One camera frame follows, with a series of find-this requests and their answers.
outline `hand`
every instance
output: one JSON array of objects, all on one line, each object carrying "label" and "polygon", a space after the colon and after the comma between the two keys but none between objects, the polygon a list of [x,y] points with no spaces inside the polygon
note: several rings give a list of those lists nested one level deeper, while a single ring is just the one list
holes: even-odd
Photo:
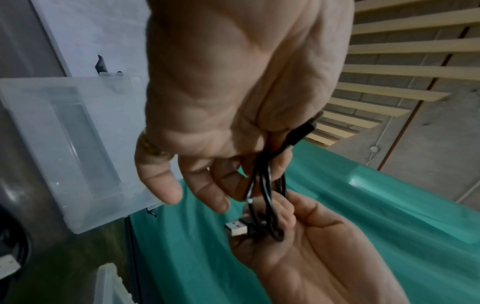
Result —
[{"label": "hand", "polygon": [[[341,73],[352,0],[148,0],[146,134],[178,154],[193,194],[217,212],[242,200],[252,162],[319,112]],[[290,150],[272,161],[279,178]],[[135,156],[160,200],[182,189],[166,158]]]},{"label": "hand", "polygon": [[[265,212],[265,202],[254,207]],[[285,240],[229,238],[235,257],[252,269],[273,303],[408,303],[367,237],[319,202],[273,193]]]}]

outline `green tarp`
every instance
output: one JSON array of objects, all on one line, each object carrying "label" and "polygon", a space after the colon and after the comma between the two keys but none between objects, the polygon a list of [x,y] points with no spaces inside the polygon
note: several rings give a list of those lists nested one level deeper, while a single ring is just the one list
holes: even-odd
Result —
[{"label": "green tarp", "polygon": [[[359,226],[412,303],[480,303],[480,213],[306,142],[293,154],[288,188]],[[231,255],[223,229],[242,204],[215,214],[183,189],[183,201],[157,208],[157,218],[131,216],[165,302],[268,303],[255,275]]]}]

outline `plastic container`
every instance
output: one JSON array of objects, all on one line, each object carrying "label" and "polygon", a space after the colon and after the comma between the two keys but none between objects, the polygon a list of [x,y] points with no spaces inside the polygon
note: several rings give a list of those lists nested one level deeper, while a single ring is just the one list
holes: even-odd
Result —
[{"label": "plastic container", "polygon": [[98,268],[93,304],[135,304],[113,263]]},{"label": "plastic container", "polygon": [[161,204],[134,164],[145,127],[138,78],[0,79],[0,97],[66,224],[82,233]]}]

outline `wooden slat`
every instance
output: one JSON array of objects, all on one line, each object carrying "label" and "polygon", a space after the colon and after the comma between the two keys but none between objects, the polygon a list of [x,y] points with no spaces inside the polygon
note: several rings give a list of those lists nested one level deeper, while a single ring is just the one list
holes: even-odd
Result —
[{"label": "wooden slat", "polygon": [[342,72],[480,81],[480,68],[471,67],[344,65]]},{"label": "wooden slat", "polygon": [[320,147],[320,148],[322,148],[322,149],[328,148],[327,145],[325,145],[325,144],[323,144],[323,143],[319,143],[318,141],[313,140],[313,139],[310,139],[310,138],[308,138],[308,137],[305,137],[303,140],[305,140],[306,142],[309,142],[309,143],[311,143],[311,144],[314,144],[314,145],[316,145],[317,147]]},{"label": "wooden slat", "polygon": [[401,107],[392,107],[392,106],[386,106],[386,105],[381,105],[381,104],[376,104],[371,102],[362,102],[362,101],[341,99],[341,98],[335,98],[335,97],[330,98],[330,101],[328,103],[331,105],[336,105],[336,106],[341,106],[341,107],[346,107],[346,108],[351,108],[356,110],[362,110],[362,111],[367,111],[367,112],[377,113],[377,114],[382,114],[387,116],[394,116],[394,117],[402,116],[410,112],[409,109],[405,109]]},{"label": "wooden slat", "polygon": [[364,0],[355,2],[355,13],[358,14],[381,9],[390,9],[425,1],[429,0]]},{"label": "wooden slat", "polygon": [[451,93],[444,93],[444,92],[351,84],[351,83],[345,83],[345,82],[339,82],[336,85],[336,89],[343,90],[343,91],[360,92],[360,93],[400,97],[400,98],[423,100],[423,101],[437,101],[451,95]]},{"label": "wooden slat", "polygon": [[463,26],[480,23],[480,8],[354,25],[352,35]]},{"label": "wooden slat", "polygon": [[331,135],[328,135],[327,133],[324,133],[318,130],[311,132],[310,134],[307,135],[307,137],[310,139],[316,140],[320,143],[323,143],[327,146],[331,146],[337,141],[339,141],[337,137],[333,137]]},{"label": "wooden slat", "polygon": [[348,54],[422,54],[480,52],[480,38],[352,45]]},{"label": "wooden slat", "polygon": [[325,131],[343,138],[348,138],[359,133],[357,130],[345,128],[336,124],[331,124],[326,121],[318,122],[316,124],[316,128],[318,130]]},{"label": "wooden slat", "polygon": [[355,125],[367,129],[371,129],[382,123],[380,120],[365,118],[357,115],[345,114],[332,110],[324,110],[323,117],[336,121],[341,121],[350,125]]}]

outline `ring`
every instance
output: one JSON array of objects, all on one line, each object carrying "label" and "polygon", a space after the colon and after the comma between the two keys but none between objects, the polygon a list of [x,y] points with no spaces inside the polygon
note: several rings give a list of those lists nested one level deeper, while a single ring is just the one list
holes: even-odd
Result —
[{"label": "ring", "polygon": [[139,142],[143,149],[147,151],[148,154],[155,156],[155,157],[166,157],[168,160],[171,160],[174,155],[170,153],[166,153],[160,150],[155,144],[153,144],[147,137],[147,129],[145,128],[139,136]]}]

